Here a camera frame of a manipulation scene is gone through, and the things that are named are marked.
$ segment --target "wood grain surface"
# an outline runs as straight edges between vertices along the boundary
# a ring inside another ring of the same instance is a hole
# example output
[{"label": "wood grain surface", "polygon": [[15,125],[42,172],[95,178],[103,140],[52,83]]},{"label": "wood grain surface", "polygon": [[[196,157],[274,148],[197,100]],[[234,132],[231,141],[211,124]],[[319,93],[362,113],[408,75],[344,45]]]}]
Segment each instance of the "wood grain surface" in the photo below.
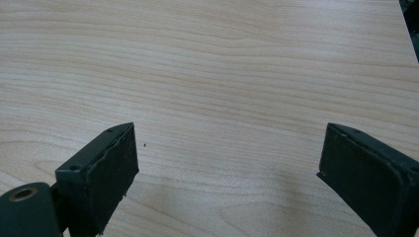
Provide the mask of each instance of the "wood grain surface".
[{"label": "wood grain surface", "polygon": [[419,158],[397,0],[1,0],[0,194],[133,121],[104,236],[375,236],[315,174],[326,124]]}]

